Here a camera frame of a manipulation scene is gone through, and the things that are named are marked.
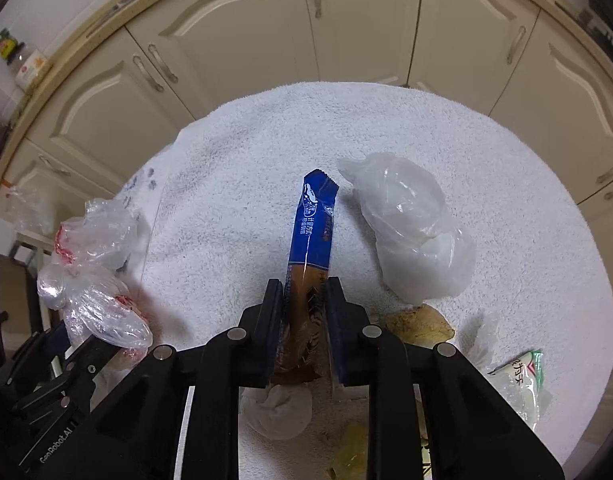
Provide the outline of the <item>blue brown snack wrapper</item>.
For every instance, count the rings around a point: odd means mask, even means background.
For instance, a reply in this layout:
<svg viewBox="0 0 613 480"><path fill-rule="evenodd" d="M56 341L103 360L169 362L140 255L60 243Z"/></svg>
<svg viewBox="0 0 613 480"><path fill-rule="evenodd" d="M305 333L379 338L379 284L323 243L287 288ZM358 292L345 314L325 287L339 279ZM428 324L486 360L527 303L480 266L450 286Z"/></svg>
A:
<svg viewBox="0 0 613 480"><path fill-rule="evenodd" d="M302 384L319 377L316 358L338 190L338 184L320 169L303 178L288 257L274 384Z"/></svg>

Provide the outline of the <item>green white wrapper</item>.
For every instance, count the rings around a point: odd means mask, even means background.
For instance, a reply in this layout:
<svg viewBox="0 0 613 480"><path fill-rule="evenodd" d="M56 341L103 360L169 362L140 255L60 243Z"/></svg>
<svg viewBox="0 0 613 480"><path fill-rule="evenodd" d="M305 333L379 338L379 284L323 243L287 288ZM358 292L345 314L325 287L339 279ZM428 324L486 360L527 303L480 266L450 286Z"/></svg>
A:
<svg viewBox="0 0 613 480"><path fill-rule="evenodd" d="M531 350L488 374L497 392L532 430L552 399L544 387L543 358L542 350Z"/></svg>

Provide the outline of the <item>clear plastic bag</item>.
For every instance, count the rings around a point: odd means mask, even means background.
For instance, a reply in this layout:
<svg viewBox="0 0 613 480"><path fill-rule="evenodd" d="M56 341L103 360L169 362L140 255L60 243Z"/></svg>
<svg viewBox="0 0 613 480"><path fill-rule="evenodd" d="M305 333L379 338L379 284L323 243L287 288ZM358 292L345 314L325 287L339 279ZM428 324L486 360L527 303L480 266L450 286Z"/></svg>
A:
<svg viewBox="0 0 613 480"><path fill-rule="evenodd" d="M407 304L457 297L471 284L476 244L433 174L392 153L340 158L340 174L374 232L385 285Z"/></svg>

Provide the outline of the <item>small brown potato piece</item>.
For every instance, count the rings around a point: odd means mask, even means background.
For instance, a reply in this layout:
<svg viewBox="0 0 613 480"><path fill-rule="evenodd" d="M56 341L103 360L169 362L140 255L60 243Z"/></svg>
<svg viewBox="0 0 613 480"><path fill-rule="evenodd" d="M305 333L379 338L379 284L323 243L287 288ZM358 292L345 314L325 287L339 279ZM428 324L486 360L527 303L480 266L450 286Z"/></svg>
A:
<svg viewBox="0 0 613 480"><path fill-rule="evenodd" d="M338 451L329 466L329 478L365 480L369 452L369 430L359 422L351 422L341 438Z"/></svg>

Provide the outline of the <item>clear bag with red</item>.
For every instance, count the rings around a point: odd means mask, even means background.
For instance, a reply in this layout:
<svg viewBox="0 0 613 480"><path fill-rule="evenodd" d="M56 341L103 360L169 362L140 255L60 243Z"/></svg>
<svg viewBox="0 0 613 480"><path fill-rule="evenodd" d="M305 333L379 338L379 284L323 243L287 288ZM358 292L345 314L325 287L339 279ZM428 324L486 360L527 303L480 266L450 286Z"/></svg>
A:
<svg viewBox="0 0 613 480"><path fill-rule="evenodd" d="M73 347L90 336L132 352L152 345L146 318L119 275L137 241L137 218L117 200L90 200L82 217L60 223L37 292L61 313Z"/></svg>

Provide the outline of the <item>glass jar with lid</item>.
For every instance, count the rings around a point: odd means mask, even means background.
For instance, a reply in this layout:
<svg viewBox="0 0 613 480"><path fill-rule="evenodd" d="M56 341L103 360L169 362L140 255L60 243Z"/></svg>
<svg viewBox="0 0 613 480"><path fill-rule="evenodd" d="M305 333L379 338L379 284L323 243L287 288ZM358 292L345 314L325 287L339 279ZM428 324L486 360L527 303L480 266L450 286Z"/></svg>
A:
<svg viewBox="0 0 613 480"><path fill-rule="evenodd" d="M29 93L49 66L46 56L24 41L18 40L7 28L0 31L0 58L15 76L16 85Z"/></svg>

